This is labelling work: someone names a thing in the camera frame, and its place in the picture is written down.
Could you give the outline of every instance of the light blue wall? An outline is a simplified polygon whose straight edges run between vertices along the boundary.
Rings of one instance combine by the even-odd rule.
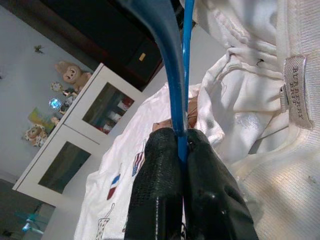
[[[42,45],[44,54],[34,52]],[[54,112],[49,99],[61,96],[50,89],[52,82],[65,84],[56,72],[59,61],[73,62],[89,70],[39,32],[0,6],[0,178],[19,178],[38,147],[22,140],[31,126],[28,115],[35,107]]]

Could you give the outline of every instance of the clothing label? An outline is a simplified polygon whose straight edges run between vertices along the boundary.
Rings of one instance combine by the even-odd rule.
[[[280,109],[282,113],[285,113],[289,108],[286,85],[283,85],[280,88],[279,95],[280,95]]]
[[[297,126],[311,129],[305,101],[305,67],[307,58],[302,55],[285,60],[283,77],[289,104],[289,119]]]

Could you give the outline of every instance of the floor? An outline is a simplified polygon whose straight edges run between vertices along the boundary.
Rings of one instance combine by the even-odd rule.
[[[190,49],[190,84],[199,84],[206,70],[225,54],[223,47],[202,28],[193,29]],[[143,93],[149,97],[157,92],[167,81],[165,68],[162,68]],[[139,106],[131,106],[126,113],[131,118]],[[110,146],[105,145],[105,152]],[[85,195],[88,174],[98,170],[101,159],[90,157],[65,187],[65,201],[56,207],[42,240],[71,240],[77,226],[81,204]]]
[[[41,201],[12,190],[13,186],[0,179],[0,233],[8,231],[12,233],[12,237],[22,239],[26,217],[35,211]]]

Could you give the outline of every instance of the blue plastic hanger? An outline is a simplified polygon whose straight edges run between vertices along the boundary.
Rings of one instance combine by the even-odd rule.
[[[183,51],[170,0],[121,0],[120,2],[147,26],[159,47],[168,78],[172,125],[178,137],[178,155],[185,165],[188,156],[187,110],[194,0],[185,1]]]

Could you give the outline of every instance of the blue light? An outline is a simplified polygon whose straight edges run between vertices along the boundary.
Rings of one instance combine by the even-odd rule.
[[[60,109],[61,105],[62,105],[62,102],[58,98],[52,98],[49,101],[49,106],[54,110]]]
[[[24,225],[24,227],[22,228],[23,232],[27,232],[29,229],[31,228],[30,223],[26,223],[26,225]]]

